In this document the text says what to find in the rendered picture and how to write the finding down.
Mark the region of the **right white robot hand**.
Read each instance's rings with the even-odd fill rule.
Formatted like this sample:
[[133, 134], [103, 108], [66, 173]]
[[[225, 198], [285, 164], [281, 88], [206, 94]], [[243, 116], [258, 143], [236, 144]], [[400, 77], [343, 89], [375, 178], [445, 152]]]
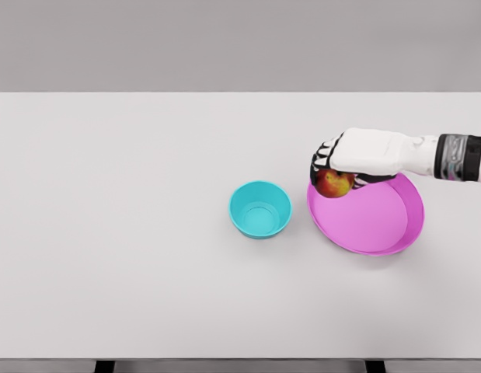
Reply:
[[362, 187], [390, 180], [401, 172], [414, 172], [416, 166], [411, 137], [353, 127], [319, 146], [312, 156], [310, 180], [315, 186], [318, 172], [332, 169], [354, 174]]

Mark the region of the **red yellow apple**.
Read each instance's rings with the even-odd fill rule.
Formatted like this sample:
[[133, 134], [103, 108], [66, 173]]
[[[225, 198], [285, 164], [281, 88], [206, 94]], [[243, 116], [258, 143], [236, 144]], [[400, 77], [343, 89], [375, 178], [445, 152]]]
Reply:
[[322, 169], [316, 173], [315, 189], [326, 198], [339, 198], [346, 195], [354, 186], [355, 175], [340, 173], [333, 169]]

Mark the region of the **pink plate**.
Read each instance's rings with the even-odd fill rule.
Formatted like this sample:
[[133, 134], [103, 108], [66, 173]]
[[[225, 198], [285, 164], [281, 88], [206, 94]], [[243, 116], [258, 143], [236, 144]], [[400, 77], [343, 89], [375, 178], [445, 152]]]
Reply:
[[326, 198], [307, 188], [309, 214], [330, 241], [352, 253], [401, 253], [419, 238], [425, 207], [418, 189], [402, 173], [392, 180]]

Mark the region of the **blue bowl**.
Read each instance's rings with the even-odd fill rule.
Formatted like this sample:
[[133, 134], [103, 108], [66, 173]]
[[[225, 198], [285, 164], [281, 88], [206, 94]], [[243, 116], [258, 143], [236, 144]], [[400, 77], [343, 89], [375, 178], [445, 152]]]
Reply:
[[288, 193], [276, 183], [254, 180], [235, 189], [228, 202], [228, 213], [244, 236], [268, 239], [287, 227], [293, 205]]

